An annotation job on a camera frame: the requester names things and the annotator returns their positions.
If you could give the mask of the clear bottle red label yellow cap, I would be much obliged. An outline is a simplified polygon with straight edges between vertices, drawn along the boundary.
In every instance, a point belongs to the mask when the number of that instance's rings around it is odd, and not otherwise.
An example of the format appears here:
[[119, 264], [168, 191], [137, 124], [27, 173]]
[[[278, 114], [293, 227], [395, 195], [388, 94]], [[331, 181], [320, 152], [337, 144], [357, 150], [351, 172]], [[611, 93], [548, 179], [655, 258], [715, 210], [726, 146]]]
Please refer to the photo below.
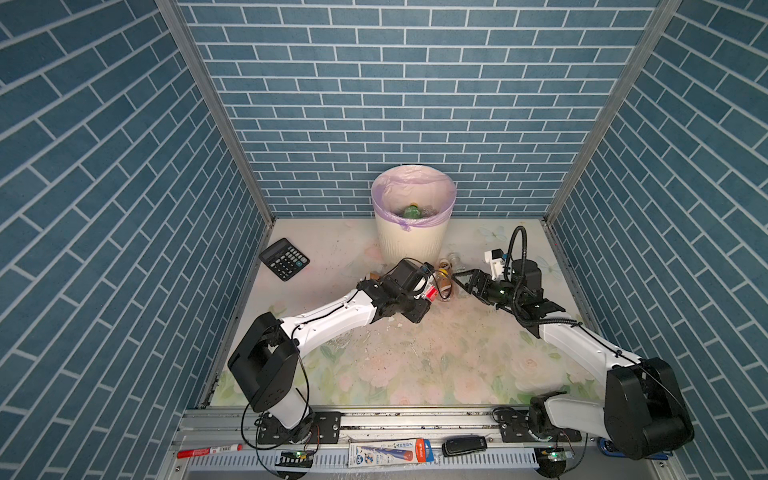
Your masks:
[[434, 285], [427, 285], [421, 294], [422, 298], [430, 302], [434, 302], [438, 296], [439, 296], [439, 289]]

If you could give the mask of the green plastic bottle yellow cap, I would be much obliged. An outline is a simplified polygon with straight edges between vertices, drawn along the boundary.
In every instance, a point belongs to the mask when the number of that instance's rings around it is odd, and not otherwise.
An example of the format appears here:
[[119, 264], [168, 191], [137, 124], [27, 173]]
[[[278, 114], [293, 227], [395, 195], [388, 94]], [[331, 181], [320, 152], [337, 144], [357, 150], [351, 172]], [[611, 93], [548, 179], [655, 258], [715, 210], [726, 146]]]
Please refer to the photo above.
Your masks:
[[402, 217], [404, 219], [417, 220], [423, 217], [423, 213], [417, 205], [411, 204], [403, 209]]

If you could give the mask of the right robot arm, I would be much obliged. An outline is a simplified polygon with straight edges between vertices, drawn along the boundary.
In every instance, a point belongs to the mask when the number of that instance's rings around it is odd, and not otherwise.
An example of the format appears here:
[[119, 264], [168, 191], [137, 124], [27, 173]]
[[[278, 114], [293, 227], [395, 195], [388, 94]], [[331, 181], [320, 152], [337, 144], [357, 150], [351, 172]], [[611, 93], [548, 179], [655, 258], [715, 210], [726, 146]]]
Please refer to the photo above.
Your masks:
[[543, 274], [528, 257], [528, 235], [518, 226], [506, 250], [484, 255], [488, 271], [456, 272], [454, 282], [498, 311], [511, 314], [534, 337], [558, 348], [604, 389], [600, 401], [563, 391], [530, 401], [528, 429], [541, 439], [578, 430], [609, 440], [625, 457], [640, 460], [691, 442], [695, 431], [672, 367], [609, 342], [546, 298]]

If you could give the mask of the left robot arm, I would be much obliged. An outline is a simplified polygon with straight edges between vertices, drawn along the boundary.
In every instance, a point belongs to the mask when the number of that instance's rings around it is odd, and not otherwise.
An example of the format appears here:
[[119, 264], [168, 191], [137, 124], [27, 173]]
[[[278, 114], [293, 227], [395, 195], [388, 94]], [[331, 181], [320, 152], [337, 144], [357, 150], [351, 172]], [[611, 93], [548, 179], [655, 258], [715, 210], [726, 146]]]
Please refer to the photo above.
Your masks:
[[317, 309], [281, 319], [270, 312], [260, 315], [230, 354], [228, 370], [247, 405], [277, 422], [277, 443], [301, 442], [315, 422], [309, 395], [294, 387], [296, 371], [305, 369], [303, 358], [353, 329], [397, 314], [418, 324], [438, 293], [435, 268], [404, 258], [379, 278], [363, 279]]

